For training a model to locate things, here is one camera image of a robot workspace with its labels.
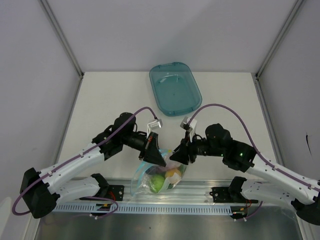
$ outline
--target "green fruit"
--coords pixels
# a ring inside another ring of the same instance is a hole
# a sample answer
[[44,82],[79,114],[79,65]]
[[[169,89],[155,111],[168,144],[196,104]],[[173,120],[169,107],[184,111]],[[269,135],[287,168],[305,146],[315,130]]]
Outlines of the green fruit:
[[150,190],[157,194],[165,183],[165,178],[161,175],[154,175],[150,180]]

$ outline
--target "white table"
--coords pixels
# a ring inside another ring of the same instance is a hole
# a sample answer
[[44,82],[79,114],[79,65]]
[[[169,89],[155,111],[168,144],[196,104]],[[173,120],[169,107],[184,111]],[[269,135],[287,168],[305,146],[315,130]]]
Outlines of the white table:
[[[266,123],[250,73],[193,72],[202,95],[202,106],[219,103],[235,110],[246,123],[259,150],[275,159]],[[141,107],[151,107],[163,121],[159,129],[159,146],[174,149],[184,137],[180,123],[184,116],[165,116],[157,107],[148,72],[86,72],[76,100],[59,162],[65,161],[104,131],[123,112],[134,113]],[[137,115],[140,131],[153,116],[147,110]],[[250,144],[238,121],[230,112],[219,107],[209,107],[196,117],[197,133],[205,136],[207,126],[220,123],[228,129],[233,139]],[[124,146],[123,151],[102,164],[82,172],[79,177],[101,173],[105,178],[131,179],[139,164],[138,151]],[[236,172],[222,163],[221,157],[198,156],[187,169],[184,180],[232,180],[234,176],[258,179]]]

